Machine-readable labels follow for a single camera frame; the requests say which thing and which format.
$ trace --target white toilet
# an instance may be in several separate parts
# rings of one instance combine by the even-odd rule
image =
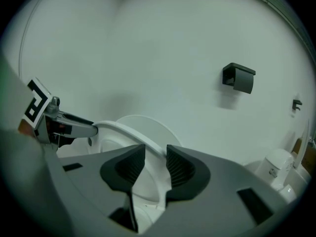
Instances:
[[[146,145],[145,167],[132,190],[138,231],[142,234],[163,214],[165,194],[171,190],[171,178],[166,168],[166,146],[181,146],[181,143],[166,126],[144,116],[127,116],[117,122],[101,121],[94,125],[98,127],[98,134],[90,138],[91,146],[89,139],[86,140],[85,148],[89,154],[136,144]]]
[[[288,151],[276,149],[263,159],[255,174],[280,191],[293,163],[294,158]]]

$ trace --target wall hook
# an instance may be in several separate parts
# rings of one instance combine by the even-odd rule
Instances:
[[[301,110],[299,107],[297,107],[296,105],[303,105],[302,102],[300,100],[293,100],[293,105],[292,105],[292,109],[293,110]]]

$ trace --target toilet bowl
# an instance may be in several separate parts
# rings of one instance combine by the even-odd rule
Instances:
[[[120,123],[141,129],[143,133]],[[107,152],[136,144],[145,144],[145,166],[132,189],[134,213],[139,233],[145,232],[165,210],[165,194],[171,190],[171,178],[166,168],[166,145],[181,146],[176,136],[163,124],[142,116],[128,116],[117,122],[101,121],[94,124],[98,134],[86,141],[88,154]]]

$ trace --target white wall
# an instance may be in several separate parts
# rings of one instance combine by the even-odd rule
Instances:
[[[22,38],[32,11],[39,0],[26,0],[5,29],[0,48],[8,64],[19,75],[19,55]]]
[[[240,163],[291,150],[315,122],[313,64],[258,0],[43,0],[22,62],[64,111],[151,116],[184,146]],[[250,95],[221,84],[230,62],[256,71]]]

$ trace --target black toilet paper holder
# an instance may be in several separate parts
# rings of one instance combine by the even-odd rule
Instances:
[[[237,63],[230,63],[223,68],[223,84],[233,86],[235,90],[250,94],[254,75],[256,75],[254,70]]]

